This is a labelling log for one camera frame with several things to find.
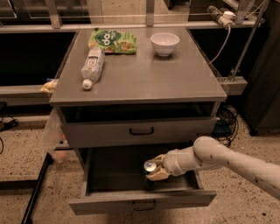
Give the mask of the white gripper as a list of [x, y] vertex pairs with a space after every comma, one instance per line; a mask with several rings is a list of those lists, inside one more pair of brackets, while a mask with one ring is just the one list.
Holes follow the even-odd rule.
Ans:
[[202, 160], [194, 154], [193, 147], [170, 150], [166, 154], [154, 157], [151, 163], [157, 167], [155, 171], [146, 175], [151, 181], [164, 180], [170, 175], [177, 177], [202, 166]]

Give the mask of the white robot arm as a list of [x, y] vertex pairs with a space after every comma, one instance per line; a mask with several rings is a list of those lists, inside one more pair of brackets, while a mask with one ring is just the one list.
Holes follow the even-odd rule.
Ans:
[[280, 166], [230, 150], [210, 136], [197, 138], [193, 146], [169, 150], [147, 160], [143, 168], [147, 179], [158, 181], [181, 176], [191, 170], [225, 166], [272, 197], [280, 200]]

